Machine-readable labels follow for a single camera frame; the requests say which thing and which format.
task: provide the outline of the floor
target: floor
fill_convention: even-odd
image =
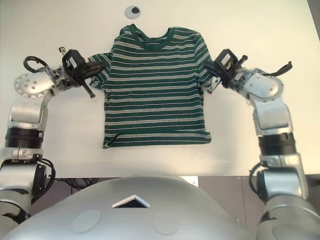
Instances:
[[[320,39],[320,0],[308,0],[311,14]],[[320,175],[308,176],[309,201],[320,212]],[[254,235],[255,227],[264,211],[264,204],[251,191],[247,176],[200,176],[199,187],[215,199],[230,215]],[[32,215],[70,196],[71,189],[64,182],[55,182],[50,191],[32,205]]]

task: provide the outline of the wire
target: wire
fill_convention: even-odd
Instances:
[[[36,56],[27,56],[24,61],[23,61],[23,66],[25,69],[27,69],[29,72],[31,73],[37,73],[39,72],[38,70],[36,69],[33,69],[32,67],[30,67],[30,65],[28,64],[29,61],[34,61],[36,62],[37,64],[42,64],[44,67],[48,66],[48,64],[43,61],[42,59],[36,57]]]
[[[273,77],[277,77],[280,76],[282,74],[285,74],[286,72],[288,72],[290,69],[292,69],[292,63],[291,61],[288,62],[288,64],[284,65],[283,67],[281,67],[278,71],[273,72],[273,73],[264,73],[262,75],[264,76],[273,76]]]
[[[49,175],[50,179],[49,179],[48,183],[46,184],[46,186],[44,187],[43,191],[40,192],[34,198],[32,198],[31,204],[34,204],[39,198],[41,198],[46,192],[48,192],[48,190],[54,184],[55,177],[56,177],[56,170],[55,170],[54,164],[51,161],[49,161],[48,159],[44,159],[43,158],[42,160],[39,160],[38,162],[40,162],[40,163],[42,163],[44,165],[47,165],[49,168],[51,168],[51,174]]]
[[[72,195],[74,193],[73,190],[80,191],[94,185],[99,181],[99,178],[56,178],[55,180],[68,184],[71,187],[70,193]]]
[[[255,171],[261,166],[261,162],[258,162],[256,165],[254,165],[254,167],[249,170],[250,174],[249,174],[249,186],[251,188],[251,190],[260,198],[260,195],[258,194],[257,189],[255,188],[254,184],[252,183],[252,177],[255,173]]]

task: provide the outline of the t-shirt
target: t-shirt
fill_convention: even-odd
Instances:
[[[121,29],[109,53],[89,58],[107,63],[90,82],[105,96],[102,147],[210,143],[202,89],[212,83],[210,59],[196,31],[150,38],[134,24]]]

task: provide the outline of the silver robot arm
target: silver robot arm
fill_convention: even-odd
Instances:
[[[257,173],[257,188],[252,190],[265,203],[265,213],[256,230],[257,240],[318,240],[320,216],[308,199],[308,185],[300,154],[296,151],[293,125],[282,93],[284,85],[276,76],[292,68],[291,62],[274,73],[241,67],[225,49],[206,69],[219,83],[248,100],[254,108],[253,121],[260,147],[260,162],[252,169]]]
[[[29,56],[23,64],[32,73],[14,81],[15,101],[9,113],[5,146],[0,150],[0,239],[30,217],[31,204],[53,183],[55,172],[51,172],[52,182],[45,184],[46,166],[53,166],[43,159],[42,150],[49,101],[60,92],[80,86],[93,98],[85,79],[105,68],[104,63],[86,63],[76,50],[59,50],[63,54],[60,68],[51,69],[41,59]],[[44,67],[32,69],[28,61]]]

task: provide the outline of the table surface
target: table surface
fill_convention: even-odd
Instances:
[[[162,0],[134,1],[141,16],[124,16],[130,0],[2,0],[0,12],[0,145],[14,101],[14,79],[26,72],[23,60],[37,56],[61,64],[58,47],[84,57],[108,52],[122,27],[135,23],[149,37],[168,27],[200,32],[213,59],[229,48],[248,56],[244,67],[274,72],[292,61],[280,77],[297,149],[307,174],[320,173],[320,43],[306,0]],[[252,107],[231,90],[205,94],[204,145],[138,146],[102,149],[104,96],[71,89],[51,100],[44,156],[58,178],[121,177],[135,174],[180,176],[248,175],[259,161]]]

